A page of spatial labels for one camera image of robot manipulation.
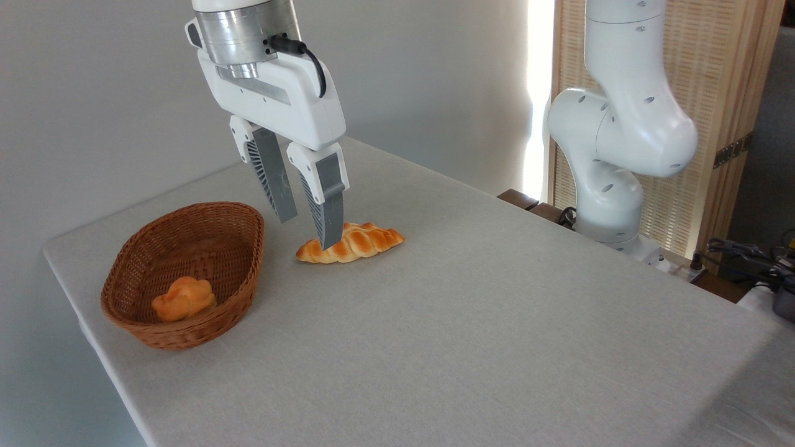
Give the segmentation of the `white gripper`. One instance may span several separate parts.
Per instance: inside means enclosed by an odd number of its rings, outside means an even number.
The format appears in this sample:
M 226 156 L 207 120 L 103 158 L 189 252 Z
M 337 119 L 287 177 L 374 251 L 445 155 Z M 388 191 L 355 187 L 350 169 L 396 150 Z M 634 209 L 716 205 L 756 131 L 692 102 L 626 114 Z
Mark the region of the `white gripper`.
M 240 158 L 255 170 L 278 220 L 287 222 L 298 212 L 275 133 L 293 141 L 286 153 L 300 173 L 321 249 L 338 243 L 350 182 L 341 145 L 335 143 L 345 135 L 346 121 L 330 74 L 320 97 L 315 64 L 305 56 L 261 61 L 251 79 L 234 78 L 202 49 L 197 56 L 211 94 L 233 114 L 229 125 Z

